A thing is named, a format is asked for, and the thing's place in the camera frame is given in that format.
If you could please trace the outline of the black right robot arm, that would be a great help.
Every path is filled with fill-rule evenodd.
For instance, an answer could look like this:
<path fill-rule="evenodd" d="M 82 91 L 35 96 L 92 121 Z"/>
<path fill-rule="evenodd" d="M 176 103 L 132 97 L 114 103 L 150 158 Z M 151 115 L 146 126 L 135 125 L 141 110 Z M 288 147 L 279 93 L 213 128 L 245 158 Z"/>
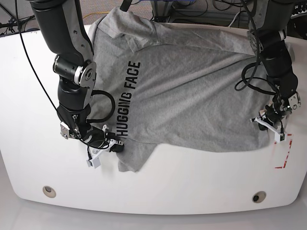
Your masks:
<path fill-rule="evenodd" d="M 94 127 L 107 121 L 115 111 L 111 94 L 95 90 L 96 63 L 94 49 L 85 31 L 78 0 L 32 0 L 30 5 L 48 48 L 56 54 L 53 71 L 59 75 L 57 114 L 62 136 L 80 140 L 88 147 L 115 152 L 123 144 L 113 133 Z M 88 119 L 93 96 L 103 95 L 111 101 L 109 114 L 102 119 Z"/>

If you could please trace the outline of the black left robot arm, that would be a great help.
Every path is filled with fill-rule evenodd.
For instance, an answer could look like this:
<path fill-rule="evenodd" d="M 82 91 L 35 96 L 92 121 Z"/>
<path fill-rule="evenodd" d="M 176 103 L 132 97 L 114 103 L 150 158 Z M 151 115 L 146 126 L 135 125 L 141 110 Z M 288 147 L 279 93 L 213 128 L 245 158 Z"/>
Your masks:
<path fill-rule="evenodd" d="M 293 73 L 292 59 L 284 41 L 294 6 L 294 0 L 255 0 L 249 22 L 249 36 L 255 41 L 256 54 L 274 92 L 272 104 L 265 107 L 264 118 L 274 128 L 300 105 L 296 91 L 298 78 Z"/>

